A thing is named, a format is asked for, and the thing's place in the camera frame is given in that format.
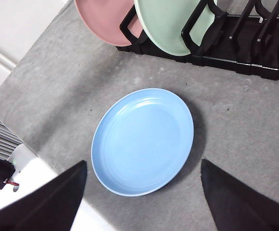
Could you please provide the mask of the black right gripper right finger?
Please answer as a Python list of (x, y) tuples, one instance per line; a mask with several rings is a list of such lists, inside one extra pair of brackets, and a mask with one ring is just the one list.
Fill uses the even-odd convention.
[(219, 231), (279, 231), (279, 203), (202, 159), (205, 199)]

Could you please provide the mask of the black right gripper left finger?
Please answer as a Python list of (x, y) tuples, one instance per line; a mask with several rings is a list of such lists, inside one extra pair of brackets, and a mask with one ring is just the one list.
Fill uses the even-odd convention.
[(29, 195), (0, 209), (0, 231), (68, 231), (87, 179), (82, 160)]

